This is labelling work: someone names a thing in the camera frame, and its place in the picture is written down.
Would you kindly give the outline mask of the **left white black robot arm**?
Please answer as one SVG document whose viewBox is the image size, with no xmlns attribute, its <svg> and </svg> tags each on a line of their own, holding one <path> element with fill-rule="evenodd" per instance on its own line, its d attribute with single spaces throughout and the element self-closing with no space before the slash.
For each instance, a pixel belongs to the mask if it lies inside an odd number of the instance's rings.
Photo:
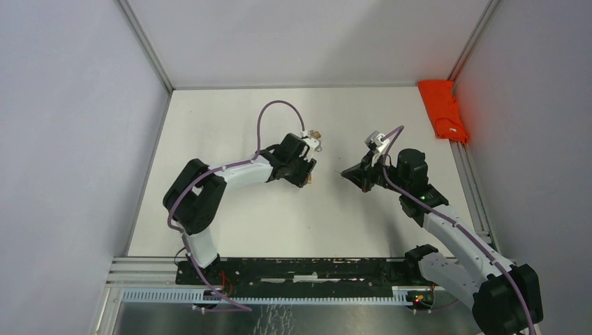
<svg viewBox="0 0 592 335">
<path fill-rule="evenodd" d="M 313 155 L 320 150 L 319 132 L 289 133 L 281 143 L 244 161 L 214 167 L 195 158 L 186 164 L 164 195 L 163 206 L 169 227 L 182 234 L 196 279 L 207 285 L 219 277 L 219 252 L 209 227 L 225 192 L 280 179 L 302 188 L 316 166 Z"/>
</svg>

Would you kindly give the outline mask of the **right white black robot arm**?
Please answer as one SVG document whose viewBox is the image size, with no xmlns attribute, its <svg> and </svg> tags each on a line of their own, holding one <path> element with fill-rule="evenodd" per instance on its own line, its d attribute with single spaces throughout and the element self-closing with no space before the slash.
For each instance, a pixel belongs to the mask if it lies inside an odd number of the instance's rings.
<svg viewBox="0 0 592 335">
<path fill-rule="evenodd" d="M 424 153 L 404 149 L 392 165 L 386 155 L 369 151 L 341 176 L 364 193 L 374 186 L 398 192 L 404 213 L 455 257 L 448 260 L 428 244 L 410 250 L 403 266 L 409 283 L 427 280 L 444 288 L 471 310 L 483 334 L 536 334 L 543 310 L 535 270 L 516 265 L 466 227 L 447 198 L 429 183 Z"/>
</svg>

